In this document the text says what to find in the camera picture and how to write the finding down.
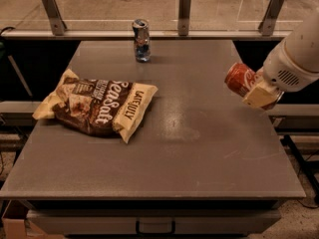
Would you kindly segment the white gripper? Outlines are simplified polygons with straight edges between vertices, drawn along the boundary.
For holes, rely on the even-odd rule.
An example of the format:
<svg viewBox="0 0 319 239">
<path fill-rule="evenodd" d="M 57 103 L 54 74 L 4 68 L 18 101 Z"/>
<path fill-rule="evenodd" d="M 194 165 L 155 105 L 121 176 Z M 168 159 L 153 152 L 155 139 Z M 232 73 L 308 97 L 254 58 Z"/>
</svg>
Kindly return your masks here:
<svg viewBox="0 0 319 239">
<path fill-rule="evenodd" d="M 277 45 L 263 63 L 263 77 L 245 95 L 243 102 L 252 108 L 264 108 L 277 101 L 279 89 L 299 92 L 319 79 L 319 53 L 297 48 L 286 43 Z"/>
</svg>

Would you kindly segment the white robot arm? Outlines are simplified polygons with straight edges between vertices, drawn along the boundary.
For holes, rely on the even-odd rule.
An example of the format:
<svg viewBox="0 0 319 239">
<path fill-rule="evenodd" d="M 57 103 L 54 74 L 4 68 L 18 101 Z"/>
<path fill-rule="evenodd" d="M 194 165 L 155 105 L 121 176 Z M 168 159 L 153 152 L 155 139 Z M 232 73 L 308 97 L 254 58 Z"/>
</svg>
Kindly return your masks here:
<svg viewBox="0 0 319 239">
<path fill-rule="evenodd" d="M 284 93 L 299 92 L 319 79 L 318 8 L 269 53 L 261 73 L 242 100 L 255 109 L 276 104 Z"/>
</svg>

